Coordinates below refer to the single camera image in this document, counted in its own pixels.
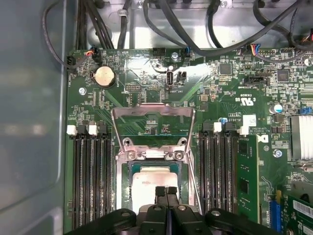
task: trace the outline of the colored wires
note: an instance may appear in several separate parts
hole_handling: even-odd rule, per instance
[[[251,44],[251,51],[252,51],[252,55],[256,56],[259,53],[259,49],[260,49],[261,44]]]
[[[85,53],[85,55],[86,56],[91,56],[91,55],[93,55],[94,54],[94,51],[93,50],[89,50],[89,51],[87,51],[86,53]]]

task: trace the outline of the blue capacitor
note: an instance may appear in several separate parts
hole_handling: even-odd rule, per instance
[[[226,122],[228,122],[228,120],[227,120],[227,118],[223,118],[223,117],[220,117],[219,118],[219,122],[222,124],[222,125],[224,125]]]

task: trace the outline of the heatsink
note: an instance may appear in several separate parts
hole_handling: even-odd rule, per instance
[[[291,117],[292,156],[299,160],[313,160],[313,116]]]

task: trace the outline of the capacitor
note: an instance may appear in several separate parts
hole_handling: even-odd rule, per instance
[[[283,106],[281,104],[273,104],[269,108],[271,114],[280,114],[283,111]]]
[[[108,66],[99,67],[92,75],[94,81],[102,88],[113,86],[116,81],[115,77],[115,73]]]
[[[220,117],[219,118],[219,122],[222,124],[222,125],[224,125],[226,122],[228,122],[228,120],[227,120],[227,118],[223,118],[223,117]]]

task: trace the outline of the gray plastic panel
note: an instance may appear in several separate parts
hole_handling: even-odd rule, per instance
[[[1,1],[0,234],[63,233],[65,78],[41,28],[42,12],[51,2]],[[66,25],[73,36],[70,2],[66,15],[61,1],[48,16],[59,54],[62,45],[73,42],[63,34]]]

